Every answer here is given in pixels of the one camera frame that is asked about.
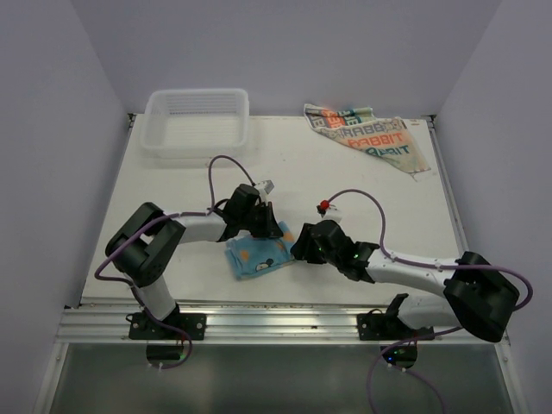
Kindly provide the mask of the blue polka dot towel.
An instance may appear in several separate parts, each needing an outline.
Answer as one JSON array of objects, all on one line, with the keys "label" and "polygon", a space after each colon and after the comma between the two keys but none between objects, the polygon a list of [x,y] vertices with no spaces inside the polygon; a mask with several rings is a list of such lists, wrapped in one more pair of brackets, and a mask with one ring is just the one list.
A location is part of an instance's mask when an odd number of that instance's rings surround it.
[{"label": "blue polka dot towel", "polygon": [[251,235],[225,243],[225,256],[236,280],[254,279],[291,264],[294,236],[284,221],[278,223],[283,235],[276,239],[255,239]]}]

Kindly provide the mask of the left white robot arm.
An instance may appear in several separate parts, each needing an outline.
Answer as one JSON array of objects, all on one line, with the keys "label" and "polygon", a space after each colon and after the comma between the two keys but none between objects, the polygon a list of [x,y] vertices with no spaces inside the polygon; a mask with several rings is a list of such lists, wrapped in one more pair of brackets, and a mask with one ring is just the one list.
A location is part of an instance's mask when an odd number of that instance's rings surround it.
[{"label": "left white robot arm", "polygon": [[179,328],[177,303],[163,273],[177,246],[191,242],[226,242],[242,231],[256,239],[283,235],[267,200],[273,182],[241,184],[223,203],[207,212],[168,213],[156,204],[142,204],[108,241],[106,262],[125,276],[136,300],[149,311],[148,327],[159,338],[174,336]]}]

